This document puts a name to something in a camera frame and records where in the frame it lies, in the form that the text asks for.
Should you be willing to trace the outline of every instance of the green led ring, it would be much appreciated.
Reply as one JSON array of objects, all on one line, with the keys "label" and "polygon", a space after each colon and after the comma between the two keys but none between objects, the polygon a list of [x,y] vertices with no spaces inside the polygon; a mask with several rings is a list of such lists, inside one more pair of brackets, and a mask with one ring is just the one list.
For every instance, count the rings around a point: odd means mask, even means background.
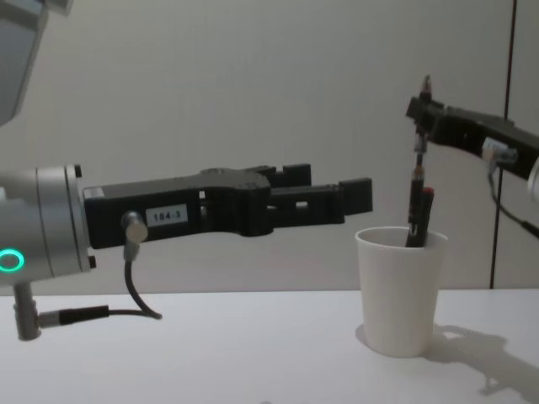
[{"label": "green led ring", "polygon": [[0,251],[0,258],[5,257],[6,255],[14,255],[18,259],[19,263],[13,268],[5,268],[0,265],[0,272],[11,274],[13,272],[19,271],[24,266],[24,255],[21,254],[19,251],[12,248],[6,248],[5,250]]}]

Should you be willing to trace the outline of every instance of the cup rim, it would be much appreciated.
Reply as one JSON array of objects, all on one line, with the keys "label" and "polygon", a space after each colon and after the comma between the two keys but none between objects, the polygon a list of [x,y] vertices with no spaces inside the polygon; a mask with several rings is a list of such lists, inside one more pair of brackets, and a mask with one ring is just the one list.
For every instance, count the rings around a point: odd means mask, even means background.
[{"label": "cup rim", "polygon": [[[355,233],[355,240],[357,242],[361,242],[363,244],[366,244],[368,246],[372,247],[384,247],[386,249],[392,249],[392,250],[398,250],[398,251],[420,251],[424,250],[425,247],[400,247],[400,246],[388,246],[387,244],[380,244],[378,242],[369,242],[364,238],[361,238],[361,234],[366,233],[368,231],[373,230],[405,230],[408,231],[408,228],[406,226],[373,226],[373,227],[367,227],[366,229],[359,230]],[[442,241],[447,242],[449,239],[446,235],[441,234],[437,231],[428,231],[429,236],[435,236],[440,238]]]}]

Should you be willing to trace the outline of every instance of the white wall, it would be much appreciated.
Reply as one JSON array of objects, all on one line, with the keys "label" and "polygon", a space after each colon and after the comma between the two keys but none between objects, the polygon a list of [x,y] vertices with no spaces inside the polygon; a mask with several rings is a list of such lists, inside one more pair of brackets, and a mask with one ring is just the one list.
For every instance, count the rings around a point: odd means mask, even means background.
[{"label": "white wall", "polygon": [[[435,98],[502,114],[510,2],[94,0],[51,15],[1,169],[78,162],[84,185],[207,167],[310,162],[315,181],[370,176],[375,212],[260,239],[148,243],[143,291],[358,288],[353,234],[405,225],[425,73]],[[445,287],[486,287],[494,207],[476,158],[432,146],[432,229],[451,238]],[[468,201],[459,208],[462,198]],[[123,293],[121,250],[38,293]]]},{"label": "white wall", "polygon": [[[511,82],[510,118],[517,126],[539,134],[539,3],[520,0],[516,14],[515,53]],[[504,175],[502,198],[509,210],[539,224],[539,205],[532,203],[526,181]],[[539,286],[537,239],[523,232],[505,217],[499,225],[496,287],[536,288]]]}]

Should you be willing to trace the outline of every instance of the table surface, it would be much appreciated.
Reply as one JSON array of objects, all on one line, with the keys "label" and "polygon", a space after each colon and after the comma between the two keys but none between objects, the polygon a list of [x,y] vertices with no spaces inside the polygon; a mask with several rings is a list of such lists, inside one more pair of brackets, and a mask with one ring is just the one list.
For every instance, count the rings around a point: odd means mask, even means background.
[{"label": "table surface", "polygon": [[[539,403],[539,290],[441,291],[428,353],[361,342],[360,292],[148,295],[164,314],[15,336],[0,298],[0,402]],[[128,296],[38,297],[41,311]]]}]

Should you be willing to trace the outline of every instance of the white paper cup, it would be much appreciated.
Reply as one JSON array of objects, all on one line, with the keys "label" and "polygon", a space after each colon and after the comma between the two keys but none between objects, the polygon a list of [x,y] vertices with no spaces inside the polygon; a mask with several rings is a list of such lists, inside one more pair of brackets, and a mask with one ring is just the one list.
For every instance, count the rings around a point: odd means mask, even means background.
[{"label": "white paper cup", "polygon": [[420,356],[432,338],[447,237],[429,232],[423,248],[406,248],[406,227],[355,235],[363,322],[369,348],[399,358]]}]

